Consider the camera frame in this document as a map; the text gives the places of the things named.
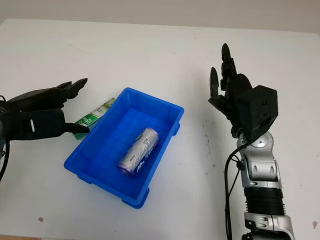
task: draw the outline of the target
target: green packet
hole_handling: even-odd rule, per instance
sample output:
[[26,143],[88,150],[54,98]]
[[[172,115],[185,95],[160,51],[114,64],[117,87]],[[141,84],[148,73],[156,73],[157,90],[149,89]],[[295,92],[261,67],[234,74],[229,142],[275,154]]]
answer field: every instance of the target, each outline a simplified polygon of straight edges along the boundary
[[[111,98],[109,101],[102,104],[96,110],[92,111],[88,115],[84,116],[80,120],[76,121],[76,124],[88,127],[90,130],[94,128],[98,120],[108,111],[111,105],[115,102],[115,98]],[[73,133],[77,140],[83,138],[87,133]]]

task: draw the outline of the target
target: silver arm segment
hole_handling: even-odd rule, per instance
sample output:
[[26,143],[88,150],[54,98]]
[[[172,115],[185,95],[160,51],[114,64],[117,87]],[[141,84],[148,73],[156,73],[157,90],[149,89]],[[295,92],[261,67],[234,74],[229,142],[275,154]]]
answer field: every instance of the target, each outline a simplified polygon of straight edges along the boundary
[[[241,134],[237,147],[245,143]],[[242,236],[243,240],[295,239],[291,218],[285,215],[282,203],[282,184],[273,145],[274,139],[267,132],[240,151],[242,186],[248,210],[244,220],[251,230]]]

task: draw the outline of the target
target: silver can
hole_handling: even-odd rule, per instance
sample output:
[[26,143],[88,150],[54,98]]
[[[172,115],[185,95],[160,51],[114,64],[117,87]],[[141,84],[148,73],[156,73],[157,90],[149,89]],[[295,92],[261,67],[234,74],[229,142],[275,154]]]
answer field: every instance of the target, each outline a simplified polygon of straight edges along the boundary
[[136,176],[158,142],[159,135],[152,128],[146,128],[140,133],[132,147],[117,164],[121,173]]

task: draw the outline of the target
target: blue bin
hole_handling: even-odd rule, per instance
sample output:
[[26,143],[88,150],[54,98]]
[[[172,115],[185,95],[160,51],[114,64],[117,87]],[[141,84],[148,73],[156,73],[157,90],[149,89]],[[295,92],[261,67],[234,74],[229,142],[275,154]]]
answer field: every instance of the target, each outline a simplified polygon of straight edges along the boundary
[[[149,183],[172,136],[176,135],[184,109],[132,88],[125,88],[90,134],[64,163],[64,167],[89,184],[118,196],[139,209],[149,193]],[[122,174],[117,163],[137,136],[152,128],[159,143],[135,178]]]

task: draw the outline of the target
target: tabletop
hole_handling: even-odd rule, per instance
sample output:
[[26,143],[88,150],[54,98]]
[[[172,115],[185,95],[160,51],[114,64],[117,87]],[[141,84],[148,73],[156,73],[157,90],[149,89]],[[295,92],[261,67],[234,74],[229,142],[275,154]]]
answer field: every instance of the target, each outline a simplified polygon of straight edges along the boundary
[[[296,239],[320,238],[320,38],[268,30],[7,19],[0,25],[0,93],[7,99],[88,78],[63,108],[75,122],[126,87],[184,108],[141,209],[64,168],[71,133],[13,141],[0,185],[0,234],[76,240],[226,239],[224,165],[231,124],[208,103],[212,66],[228,43],[238,73],[278,92],[270,129]],[[230,181],[237,171],[229,170]],[[238,179],[234,239],[247,233]]]

